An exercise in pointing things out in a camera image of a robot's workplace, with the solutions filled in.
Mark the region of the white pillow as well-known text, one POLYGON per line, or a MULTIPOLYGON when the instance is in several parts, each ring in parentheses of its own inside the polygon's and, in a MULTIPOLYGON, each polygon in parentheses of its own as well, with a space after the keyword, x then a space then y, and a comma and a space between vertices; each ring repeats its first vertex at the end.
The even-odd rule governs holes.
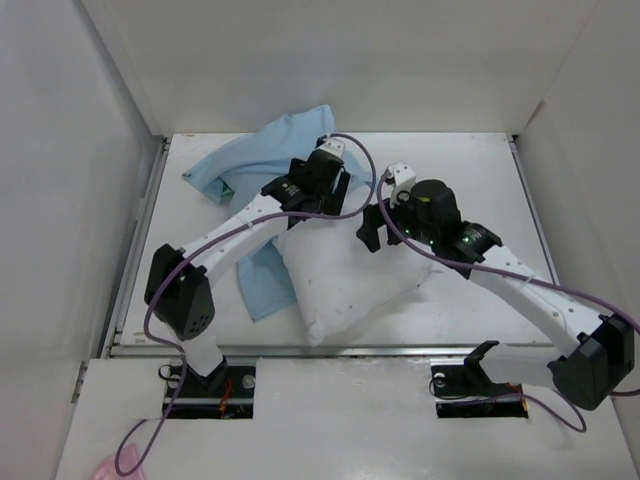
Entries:
POLYGON ((312 346, 417 289, 435 272, 431 260, 404 244, 370 252, 356 237, 361 224, 360 214, 337 221, 307 219, 274 240, 312 346))

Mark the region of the light blue pillowcase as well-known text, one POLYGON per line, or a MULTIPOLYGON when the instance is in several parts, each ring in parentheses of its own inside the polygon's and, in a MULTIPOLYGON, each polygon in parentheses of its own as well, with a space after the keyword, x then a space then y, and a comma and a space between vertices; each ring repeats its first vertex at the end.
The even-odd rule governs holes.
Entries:
MULTIPOLYGON (((305 160, 317 140, 336 131, 328 105, 286 114, 254 133, 218 147, 182 173, 182 179, 234 217, 249 210, 262 218, 279 210, 262 189, 288 173, 291 161, 305 160)), ((249 316, 260 321, 296 302, 282 255, 267 240, 237 262, 241 294, 249 316)))

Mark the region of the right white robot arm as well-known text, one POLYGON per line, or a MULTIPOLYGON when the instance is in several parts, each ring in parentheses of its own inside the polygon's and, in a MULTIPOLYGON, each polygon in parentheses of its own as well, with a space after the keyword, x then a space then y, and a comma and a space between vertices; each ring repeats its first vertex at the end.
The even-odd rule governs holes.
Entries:
POLYGON ((486 340, 462 364, 443 367, 440 388, 452 396, 494 396, 511 383, 555 390, 575 406, 592 411, 609 396, 635 363, 637 323, 612 305, 555 285, 527 267, 494 232, 462 219, 454 192, 440 180, 418 181, 385 171, 376 189, 390 186, 363 212, 357 237, 370 252, 380 250, 379 229, 388 244, 416 253, 460 274, 500 298, 531 322, 551 347, 508 345, 486 340))

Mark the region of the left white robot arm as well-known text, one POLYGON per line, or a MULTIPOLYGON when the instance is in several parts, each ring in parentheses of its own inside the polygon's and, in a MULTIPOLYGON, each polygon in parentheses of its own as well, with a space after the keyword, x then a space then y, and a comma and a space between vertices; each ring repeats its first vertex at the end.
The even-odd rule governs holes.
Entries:
POLYGON ((227 361, 210 326, 212 290, 228 270, 275 237, 315 215, 341 213, 350 174, 345 146, 329 140, 267 185, 237 214, 200 239, 180 248, 168 244, 152 257, 144 300, 184 350, 189 384, 205 397, 223 387, 227 361))

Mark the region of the pink cloth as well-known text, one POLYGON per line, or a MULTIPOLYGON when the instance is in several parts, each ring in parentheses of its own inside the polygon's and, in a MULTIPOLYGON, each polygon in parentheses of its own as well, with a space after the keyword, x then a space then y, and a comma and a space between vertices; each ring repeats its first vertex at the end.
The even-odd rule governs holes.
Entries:
MULTIPOLYGON (((119 466, 123 472, 127 472, 133 469, 133 467, 139 461, 139 454, 137 447, 134 444, 125 446, 119 456, 119 466)), ((94 471, 92 480, 145 480, 146 476, 142 468, 137 469, 135 472, 128 476, 120 476, 116 471, 116 455, 113 454, 110 457, 104 459, 94 471)))

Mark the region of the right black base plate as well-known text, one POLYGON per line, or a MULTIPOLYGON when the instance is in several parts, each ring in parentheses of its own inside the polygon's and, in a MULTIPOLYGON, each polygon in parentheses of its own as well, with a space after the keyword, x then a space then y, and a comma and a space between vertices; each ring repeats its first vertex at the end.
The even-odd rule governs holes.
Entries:
POLYGON ((494 383, 479 368, 464 364, 431 367, 429 391, 439 419, 529 417, 520 384, 494 383))

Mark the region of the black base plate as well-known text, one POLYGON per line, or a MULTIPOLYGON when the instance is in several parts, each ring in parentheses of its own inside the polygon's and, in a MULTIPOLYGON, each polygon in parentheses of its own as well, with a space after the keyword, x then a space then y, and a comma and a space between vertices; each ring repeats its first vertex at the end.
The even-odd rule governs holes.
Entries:
POLYGON ((180 420, 245 420, 254 414, 256 367, 226 365, 209 381, 190 368, 167 417, 180 420))
POLYGON ((529 417, 520 384, 494 383, 479 368, 464 364, 431 367, 429 391, 439 419, 529 417))

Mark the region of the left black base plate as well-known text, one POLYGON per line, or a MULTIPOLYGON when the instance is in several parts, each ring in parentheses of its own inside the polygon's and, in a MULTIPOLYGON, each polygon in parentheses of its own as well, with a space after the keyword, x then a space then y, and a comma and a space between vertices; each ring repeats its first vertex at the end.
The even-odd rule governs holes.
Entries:
POLYGON ((167 417, 180 420, 245 420, 254 414, 256 367, 226 365, 209 381, 190 368, 167 417))

